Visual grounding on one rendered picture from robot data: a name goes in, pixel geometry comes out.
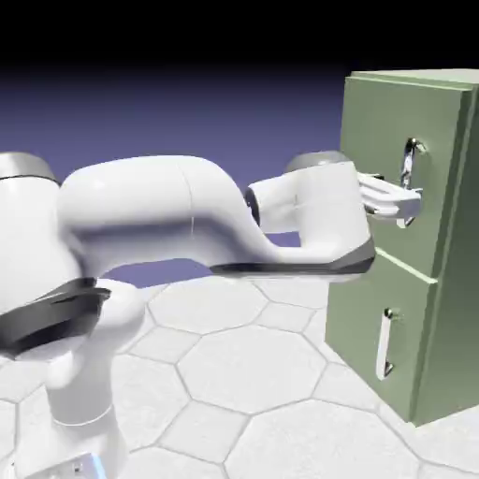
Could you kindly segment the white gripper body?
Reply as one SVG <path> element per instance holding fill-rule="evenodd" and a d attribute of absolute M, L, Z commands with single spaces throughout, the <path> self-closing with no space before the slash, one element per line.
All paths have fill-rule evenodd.
<path fill-rule="evenodd" d="M 408 219 L 421 211 L 422 194 L 378 179 L 371 174 L 357 173 L 363 204 L 370 214 L 381 219 Z"/>

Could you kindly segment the silver curved door handle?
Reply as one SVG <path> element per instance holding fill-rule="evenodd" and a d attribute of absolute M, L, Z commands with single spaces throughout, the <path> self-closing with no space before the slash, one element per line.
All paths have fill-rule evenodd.
<path fill-rule="evenodd" d="M 423 189 L 412 188 L 414 159 L 417 152 L 425 153 L 426 151 L 427 148 L 422 141 L 417 138 L 408 138 L 404 146 L 404 156 L 399 175 L 399 186 L 405 190 L 412 190 L 420 196 L 423 194 Z"/>

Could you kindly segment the green painted cabinet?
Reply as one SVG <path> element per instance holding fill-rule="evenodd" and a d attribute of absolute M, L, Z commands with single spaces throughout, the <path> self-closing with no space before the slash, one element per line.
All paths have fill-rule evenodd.
<path fill-rule="evenodd" d="M 350 77 L 468 89 L 438 288 L 414 418 L 423 426 L 479 405 L 479 70 L 356 71 Z"/>

